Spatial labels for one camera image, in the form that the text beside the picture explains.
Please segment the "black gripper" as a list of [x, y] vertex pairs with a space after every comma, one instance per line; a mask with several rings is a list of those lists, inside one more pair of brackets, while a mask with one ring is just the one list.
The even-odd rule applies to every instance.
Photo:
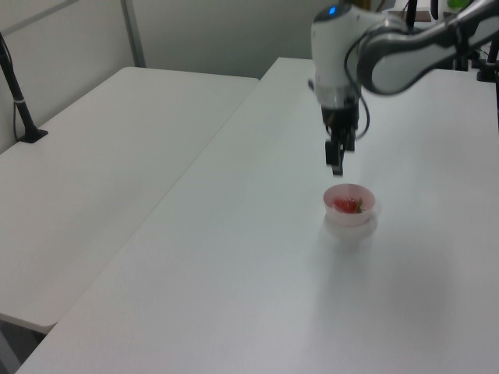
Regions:
[[[325, 142], [325, 161], [333, 175], [343, 176], [343, 149], [346, 152], [354, 152], [356, 149], [356, 131], [359, 121], [359, 104], [348, 105], [346, 108], [328, 108], [321, 106], [321, 114], [327, 133], [331, 136]], [[344, 131], [343, 149], [338, 139]]]

